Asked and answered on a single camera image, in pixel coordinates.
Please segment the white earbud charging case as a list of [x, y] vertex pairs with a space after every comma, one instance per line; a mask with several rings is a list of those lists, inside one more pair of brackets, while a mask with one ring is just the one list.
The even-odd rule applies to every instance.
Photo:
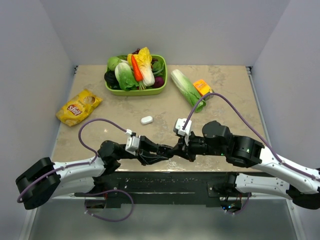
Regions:
[[140, 119], [140, 123], [142, 125], [147, 125], [147, 124], [150, 124], [154, 121], [153, 117], [152, 116], [145, 116], [145, 117], [142, 117]]

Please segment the black earbud charging case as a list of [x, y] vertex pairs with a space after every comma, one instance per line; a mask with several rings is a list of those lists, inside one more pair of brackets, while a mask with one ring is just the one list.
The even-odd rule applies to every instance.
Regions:
[[160, 156], [171, 158], [173, 156], [172, 154], [172, 146], [165, 145], [165, 144], [159, 144], [156, 150], [156, 153]]

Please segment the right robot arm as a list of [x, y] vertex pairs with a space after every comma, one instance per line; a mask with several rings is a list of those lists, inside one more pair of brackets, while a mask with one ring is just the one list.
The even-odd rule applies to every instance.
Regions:
[[227, 126], [211, 121], [202, 127], [202, 136], [192, 132], [192, 124], [179, 118], [173, 132], [180, 137], [176, 148], [183, 158], [193, 162], [197, 155], [221, 156], [233, 166], [252, 168], [266, 176], [228, 173], [214, 191], [233, 197], [261, 193], [283, 197], [295, 205], [317, 210], [320, 207], [320, 171], [294, 163], [272, 153], [270, 147], [241, 135], [233, 135]]

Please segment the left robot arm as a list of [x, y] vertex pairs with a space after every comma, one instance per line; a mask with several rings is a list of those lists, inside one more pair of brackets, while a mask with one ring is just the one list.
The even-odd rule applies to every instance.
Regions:
[[120, 160], [138, 160], [146, 166], [172, 157], [172, 147], [156, 144], [146, 136], [129, 136], [125, 144], [106, 140], [93, 157], [83, 160], [53, 162], [44, 157], [16, 178], [17, 202], [32, 210], [62, 195], [99, 196], [104, 190], [99, 178], [114, 173], [121, 165]]

